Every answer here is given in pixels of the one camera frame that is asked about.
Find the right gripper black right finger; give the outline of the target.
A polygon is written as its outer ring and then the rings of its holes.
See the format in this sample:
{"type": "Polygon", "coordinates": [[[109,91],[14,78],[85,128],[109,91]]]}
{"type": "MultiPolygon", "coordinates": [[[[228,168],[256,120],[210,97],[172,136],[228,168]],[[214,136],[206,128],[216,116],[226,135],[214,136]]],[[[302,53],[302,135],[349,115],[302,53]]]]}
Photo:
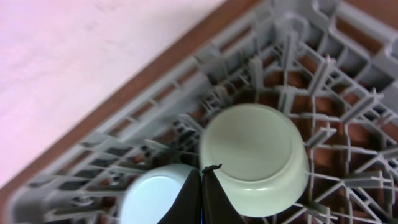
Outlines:
{"type": "Polygon", "coordinates": [[[222,188],[215,170],[219,165],[206,166],[202,170],[203,223],[245,224],[242,216],[234,209],[222,188]]]}

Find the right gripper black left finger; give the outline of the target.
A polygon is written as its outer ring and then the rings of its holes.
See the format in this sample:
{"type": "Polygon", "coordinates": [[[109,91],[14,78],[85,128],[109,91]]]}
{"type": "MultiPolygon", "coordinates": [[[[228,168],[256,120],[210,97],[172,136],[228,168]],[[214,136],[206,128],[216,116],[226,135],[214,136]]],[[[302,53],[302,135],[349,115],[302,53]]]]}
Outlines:
{"type": "Polygon", "coordinates": [[[201,176],[197,169],[193,169],[158,224],[201,224],[201,206],[201,176]]]}

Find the light blue bowl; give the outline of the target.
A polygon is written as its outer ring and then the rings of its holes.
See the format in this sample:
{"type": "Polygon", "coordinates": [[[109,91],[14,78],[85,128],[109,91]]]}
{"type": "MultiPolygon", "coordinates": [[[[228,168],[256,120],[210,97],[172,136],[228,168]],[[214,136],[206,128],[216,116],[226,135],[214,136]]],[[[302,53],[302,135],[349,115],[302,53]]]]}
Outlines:
{"type": "Polygon", "coordinates": [[[169,164],[138,177],[124,193],[118,223],[158,223],[171,208],[193,169],[186,164],[169,164]]]}

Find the mint green bowl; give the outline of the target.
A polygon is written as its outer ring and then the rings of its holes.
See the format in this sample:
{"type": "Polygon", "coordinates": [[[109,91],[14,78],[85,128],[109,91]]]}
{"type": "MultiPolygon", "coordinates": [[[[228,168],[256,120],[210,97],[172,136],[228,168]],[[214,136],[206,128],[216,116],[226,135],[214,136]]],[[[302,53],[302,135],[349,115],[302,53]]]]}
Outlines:
{"type": "Polygon", "coordinates": [[[218,113],[204,128],[200,166],[215,175],[234,209],[267,217],[290,208],[303,195],[309,161],[296,125],[270,106],[245,103],[218,113]]]}

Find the grey dishwasher rack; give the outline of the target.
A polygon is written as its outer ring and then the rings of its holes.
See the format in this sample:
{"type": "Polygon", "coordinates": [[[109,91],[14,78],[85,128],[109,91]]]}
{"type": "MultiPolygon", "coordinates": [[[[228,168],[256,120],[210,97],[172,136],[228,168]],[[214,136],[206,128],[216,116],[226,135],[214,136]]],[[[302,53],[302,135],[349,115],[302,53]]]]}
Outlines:
{"type": "Polygon", "coordinates": [[[199,171],[202,199],[201,134],[245,103],[288,117],[309,161],[297,202],[245,223],[397,222],[397,31],[356,1],[222,5],[10,181],[1,222],[118,223],[169,164],[199,171]]]}

